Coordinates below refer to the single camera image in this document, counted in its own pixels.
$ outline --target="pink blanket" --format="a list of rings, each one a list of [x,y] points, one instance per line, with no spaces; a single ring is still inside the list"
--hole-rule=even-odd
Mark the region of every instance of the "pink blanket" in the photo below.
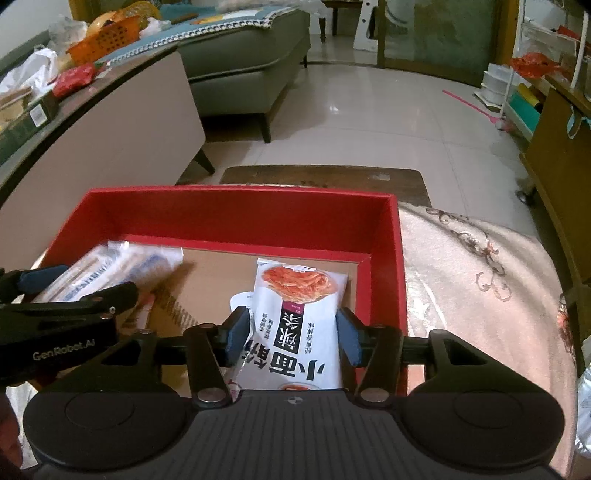
[[[400,203],[408,334],[446,329],[548,391],[566,427],[551,466],[570,470],[576,369],[561,288],[540,243],[465,216]],[[409,370],[409,390],[423,381]]]

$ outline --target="white container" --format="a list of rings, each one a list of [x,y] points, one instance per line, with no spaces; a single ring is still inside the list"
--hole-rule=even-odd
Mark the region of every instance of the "white container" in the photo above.
[[[489,88],[485,83],[481,85],[480,94],[487,102],[494,103],[495,105],[502,105],[503,98],[505,98],[505,92],[496,92]]]
[[[497,65],[496,63],[488,64],[488,73],[491,73],[498,79],[503,80],[505,85],[509,83],[509,78],[511,78],[511,69],[509,67],[505,67],[504,65]]]
[[[509,79],[507,78],[506,80],[504,80],[493,75],[490,72],[484,72],[484,78],[482,79],[482,83],[484,83],[488,88],[490,88],[490,90],[505,93],[505,90],[507,89],[507,83],[509,83]]]

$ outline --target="glass door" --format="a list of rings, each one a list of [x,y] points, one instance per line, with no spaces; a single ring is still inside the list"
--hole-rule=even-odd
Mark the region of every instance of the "glass door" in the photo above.
[[[379,0],[378,66],[480,86],[496,49],[499,0]]]

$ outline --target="cardboard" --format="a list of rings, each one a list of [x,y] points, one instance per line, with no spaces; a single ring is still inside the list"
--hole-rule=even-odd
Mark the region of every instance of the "cardboard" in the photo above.
[[[221,325],[230,315],[232,296],[254,289],[259,257],[346,274],[341,305],[355,311],[357,263],[184,249],[183,265],[155,291],[148,328],[169,337],[199,323]],[[162,379],[183,397],[191,396],[185,366],[163,365]]]

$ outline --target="wooden cabinet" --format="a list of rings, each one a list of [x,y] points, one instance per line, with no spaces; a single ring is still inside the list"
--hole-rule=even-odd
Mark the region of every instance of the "wooden cabinet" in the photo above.
[[[566,255],[583,340],[591,335],[591,301],[583,295],[591,285],[591,104],[565,82],[548,81],[554,88],[522,160]]]

